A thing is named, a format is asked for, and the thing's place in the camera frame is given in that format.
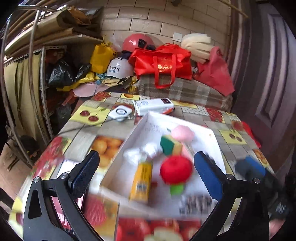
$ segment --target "pink ball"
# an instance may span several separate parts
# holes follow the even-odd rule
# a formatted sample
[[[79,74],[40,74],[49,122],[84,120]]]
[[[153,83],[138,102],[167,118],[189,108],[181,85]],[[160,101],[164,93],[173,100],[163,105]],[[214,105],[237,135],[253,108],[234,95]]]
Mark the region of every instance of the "pink ball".
[[[194,138],[194,132],[188,126],[178,125],[172,130],[171,136],[179,142],[190,143]]]

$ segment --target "helmet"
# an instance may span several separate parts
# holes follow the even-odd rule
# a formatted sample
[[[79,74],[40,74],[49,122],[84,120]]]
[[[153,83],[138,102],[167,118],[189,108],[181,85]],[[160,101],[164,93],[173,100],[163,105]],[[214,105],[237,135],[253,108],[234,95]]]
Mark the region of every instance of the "helmet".
[[[135,48],[146,48],[147,45],[154,45],[149,36],[145,34],[132,34],[124,40],[122,50],[133,52]]]
[[[110,62],[106,74],[118,79],[130,77],[133,75],[133,66],[125,58],[115,58]]]

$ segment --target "red strap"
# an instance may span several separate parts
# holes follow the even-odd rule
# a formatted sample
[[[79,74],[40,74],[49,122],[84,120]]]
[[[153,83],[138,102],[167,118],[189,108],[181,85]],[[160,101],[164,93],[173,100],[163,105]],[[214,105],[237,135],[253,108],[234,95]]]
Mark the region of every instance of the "red strap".
[[[169,84],[160,85],[159,84],[159,72],[158,72],[158,64],[157,57],[153,56],[153,64],[154,64],[154,78],[155,78],[155,87],[157,89],[164,89],[171,86],[175,82],[176,78],[176,55],[172,55],[172,70],[171,70],[171,82]]]

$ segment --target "door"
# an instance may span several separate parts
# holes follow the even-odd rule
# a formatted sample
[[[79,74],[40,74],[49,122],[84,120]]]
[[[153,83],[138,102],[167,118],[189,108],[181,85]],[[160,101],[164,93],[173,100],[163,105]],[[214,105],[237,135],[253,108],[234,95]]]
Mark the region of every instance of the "door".
[[[276,171],[295,143],[296,39],[271,4],[252,4],[250,16],[232,112],[250,125]]]

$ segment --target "plaid blanket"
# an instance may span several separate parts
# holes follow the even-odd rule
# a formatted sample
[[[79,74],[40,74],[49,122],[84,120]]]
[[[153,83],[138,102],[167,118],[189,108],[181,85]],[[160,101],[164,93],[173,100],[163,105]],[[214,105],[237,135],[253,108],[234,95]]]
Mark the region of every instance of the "plaid blanket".
[[[162,85],[170,82],[168,75],[160,75],[159,79]],[[142,75],[136,86],[139,95],[169,98],[226,112],[229,112],[232,107],[232,95],[223,96],[215,89],[196,80],[176,78],[169,88],[157,89],[154,84],[154,75]]]

